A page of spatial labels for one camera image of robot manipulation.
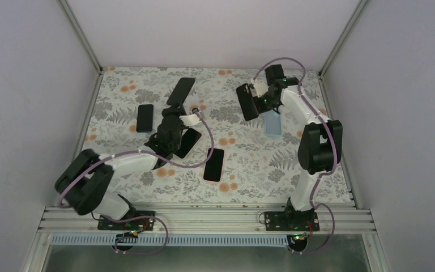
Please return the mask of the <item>black smartphone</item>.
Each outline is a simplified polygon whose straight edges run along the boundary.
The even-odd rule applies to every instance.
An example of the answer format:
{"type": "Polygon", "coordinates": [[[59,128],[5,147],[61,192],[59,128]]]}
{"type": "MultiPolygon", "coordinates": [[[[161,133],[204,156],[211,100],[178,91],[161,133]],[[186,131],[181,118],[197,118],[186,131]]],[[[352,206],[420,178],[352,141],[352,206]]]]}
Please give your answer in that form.
{"type": "Polygon", "coordinates": [[[149,133],[153,129],[153,110],[152,104],[141,104],[137,110],[137,133],[149,133]]]}
{"type": "Polygon", "coordinates": [[[167,100],[167,105],[183,104],[189,95],[193,85],[195,83],[195,78],[183,77],[180,78],[175,85],[173,91],[169,95],[167,100]]]}

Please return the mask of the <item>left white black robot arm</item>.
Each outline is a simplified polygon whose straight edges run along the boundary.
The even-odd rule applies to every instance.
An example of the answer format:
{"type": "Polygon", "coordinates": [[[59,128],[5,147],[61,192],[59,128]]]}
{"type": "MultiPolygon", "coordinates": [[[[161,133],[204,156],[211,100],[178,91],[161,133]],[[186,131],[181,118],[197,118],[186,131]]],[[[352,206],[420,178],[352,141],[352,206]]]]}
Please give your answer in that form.
{"type": "Polygon", "coordinates": [[[185,114],[179,104],[164,109],[156,133],[135,151],[115,155],[101,155],[92,149],[81,151],[54,185],[60,194],[58,203],[66,201],[79,215],[99,213],[112,218],[122,230],[130,228],[135,222],[130,202],[123,196],[110,195],[108,186],[114,177],[166,165],[180,148],[185,129],[181,116],[185,114]]]}

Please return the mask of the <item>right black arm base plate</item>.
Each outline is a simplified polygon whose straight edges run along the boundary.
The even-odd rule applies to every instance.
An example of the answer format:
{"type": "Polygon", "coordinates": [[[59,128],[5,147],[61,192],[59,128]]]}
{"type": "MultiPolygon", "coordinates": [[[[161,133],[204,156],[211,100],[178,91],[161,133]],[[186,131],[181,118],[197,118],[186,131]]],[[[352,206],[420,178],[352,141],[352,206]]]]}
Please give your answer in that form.
{"type": "Polygon", "coordinates": [[[314,210],[296,211],[266,211],[264,224],[268,232],[285,231],[319,231],[319,219],[314,210]]]}

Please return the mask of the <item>light blue phone case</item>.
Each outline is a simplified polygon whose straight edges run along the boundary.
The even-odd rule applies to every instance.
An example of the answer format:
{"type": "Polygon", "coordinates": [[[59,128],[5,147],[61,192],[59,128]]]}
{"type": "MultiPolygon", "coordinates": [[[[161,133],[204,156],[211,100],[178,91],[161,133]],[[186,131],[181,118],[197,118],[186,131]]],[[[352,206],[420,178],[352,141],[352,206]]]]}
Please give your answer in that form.
{"type": "Polygon", "coordinates": [[[282,135],[282,118],[280,114],[269,111],[264,114],[265,134],[270,137],[280,137],[282,135]]]}

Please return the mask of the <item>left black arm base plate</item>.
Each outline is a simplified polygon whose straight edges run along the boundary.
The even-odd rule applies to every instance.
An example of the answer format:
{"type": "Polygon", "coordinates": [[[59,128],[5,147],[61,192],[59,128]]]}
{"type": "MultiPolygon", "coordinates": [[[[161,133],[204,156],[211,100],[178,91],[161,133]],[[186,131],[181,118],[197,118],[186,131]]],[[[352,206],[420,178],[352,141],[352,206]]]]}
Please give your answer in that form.
{"type": "Polygon", "coordinates": [[[109,220],[104,216],[100,216],[97,224],[98,230],[111,230],[111,231],[152,231],[154,219],[151,216],[155,216],[154,211],[149,210],[137,210],[129,211],[121,220],[124,222],[115,222],[109,220]]]}

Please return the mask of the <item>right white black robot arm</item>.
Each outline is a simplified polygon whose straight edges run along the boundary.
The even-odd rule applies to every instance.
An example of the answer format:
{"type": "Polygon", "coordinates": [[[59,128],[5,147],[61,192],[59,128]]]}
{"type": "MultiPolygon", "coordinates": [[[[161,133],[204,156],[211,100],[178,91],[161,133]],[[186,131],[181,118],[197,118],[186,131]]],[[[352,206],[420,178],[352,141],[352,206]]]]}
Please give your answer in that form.
{"type": "Polygon", "coordinates": [[[284,216],[285,226],[297,231],[306,223],[304,213],[317,208],[313,196],[320,180],[333,174],[340,162],[343,126],[319,111],[302,89],[302,81],[285,76],[281,65],[266,64],[261,71],[265,73],[266,84],[252,80],[257,93],[254,98],[257,112],[279,113],[279,108],[284,106],[305,125],[297,151],[299,165],[305,173],[288,199],[284,216]]]}

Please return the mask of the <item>phone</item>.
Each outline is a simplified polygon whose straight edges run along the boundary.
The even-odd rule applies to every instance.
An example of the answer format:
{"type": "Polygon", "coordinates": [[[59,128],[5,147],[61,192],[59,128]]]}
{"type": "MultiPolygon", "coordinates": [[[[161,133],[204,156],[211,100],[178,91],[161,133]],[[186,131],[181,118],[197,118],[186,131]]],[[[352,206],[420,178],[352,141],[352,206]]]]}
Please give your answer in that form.
{"type": "Polygon", "coordinates": [[[192,128],[187,129],[187,131],[182,135],[179,149],[174,154],[178,158],[184,159],[200,140],[201,136],[202,134],[197,130],[192,128]]]}
{"type": "Polygon", "coordinates": [[[225,151],[215,148],[211,153],[211,157],[205,163],[203,171],[203,179],[211,182],[220,182],[223,171],[225,151]]]}
{"type": "Polygon", "coordinates": [[[250,83],[245,83],[236,89],[238,102],[245,121],[253,120],[259,116],[252,94],[253,89],[253,85],[250,83]]]}

